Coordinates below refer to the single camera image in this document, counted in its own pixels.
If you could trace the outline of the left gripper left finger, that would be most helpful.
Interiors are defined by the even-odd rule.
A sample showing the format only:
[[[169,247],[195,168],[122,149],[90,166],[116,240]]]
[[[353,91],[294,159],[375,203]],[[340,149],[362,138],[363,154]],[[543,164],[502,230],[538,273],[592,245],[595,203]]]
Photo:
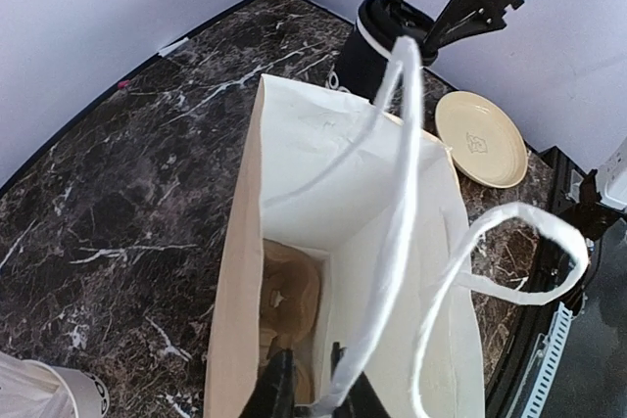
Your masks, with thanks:
[[[296,368],[291,349],[282,349],[257,380],[240,418],[293,418]]]

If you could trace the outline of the cardboard cup carrier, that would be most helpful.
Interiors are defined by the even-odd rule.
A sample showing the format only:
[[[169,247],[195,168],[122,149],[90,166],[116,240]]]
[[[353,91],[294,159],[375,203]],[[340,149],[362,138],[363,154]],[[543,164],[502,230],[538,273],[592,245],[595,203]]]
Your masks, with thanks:
[[[268,239],[263,240],[263,247],[259,371],[279,350],[293,350],[295,399],[307,403],[314,398],[313,342],[321,289],[317,261]]]

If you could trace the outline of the black plastic cup lid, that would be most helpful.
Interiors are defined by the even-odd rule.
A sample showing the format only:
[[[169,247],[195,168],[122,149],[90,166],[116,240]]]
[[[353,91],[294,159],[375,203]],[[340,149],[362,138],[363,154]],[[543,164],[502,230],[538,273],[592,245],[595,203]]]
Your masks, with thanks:
[[[398,37],[422,43],[434,25],[427,14],[402,0],[363,0],[345,47],[357,57],[383,63]]]

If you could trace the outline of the black paper coffee cup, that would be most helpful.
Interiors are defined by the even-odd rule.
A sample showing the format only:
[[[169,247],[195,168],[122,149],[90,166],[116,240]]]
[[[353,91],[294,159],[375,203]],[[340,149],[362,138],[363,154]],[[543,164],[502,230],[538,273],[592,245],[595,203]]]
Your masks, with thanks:
[[[393,43],[379,38],[356,22],[326,79],[332,90],[372,102],[379,90]]]

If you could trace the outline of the brown paper bag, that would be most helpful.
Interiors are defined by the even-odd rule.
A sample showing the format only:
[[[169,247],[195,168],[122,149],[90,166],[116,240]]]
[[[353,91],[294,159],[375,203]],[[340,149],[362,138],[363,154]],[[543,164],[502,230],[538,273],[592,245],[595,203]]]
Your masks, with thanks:
[[[469,221],[447,147],[424,131],[415,41],[399,38],[376,98],[273,75],[260,79],[235,188],[208,351],[205,415],[239,417],[260,359],[263,240],[317,261],[313,399],[331,417],[364,373],[390,417],[481,417],[483,357],[471,300],[543,305],[588,266],[581,233],[514,202]],[[571,258],[565,280],[530,293],[473,273],[481,237],[519,219]]]

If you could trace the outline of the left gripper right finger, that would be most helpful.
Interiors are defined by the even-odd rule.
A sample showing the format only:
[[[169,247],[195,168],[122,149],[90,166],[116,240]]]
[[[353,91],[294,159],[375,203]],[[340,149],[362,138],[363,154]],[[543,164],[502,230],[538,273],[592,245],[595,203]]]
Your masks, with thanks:
[[[366,375],[361,373],[352,385],[344,402],[337,407],[333,418],[389,418]]]

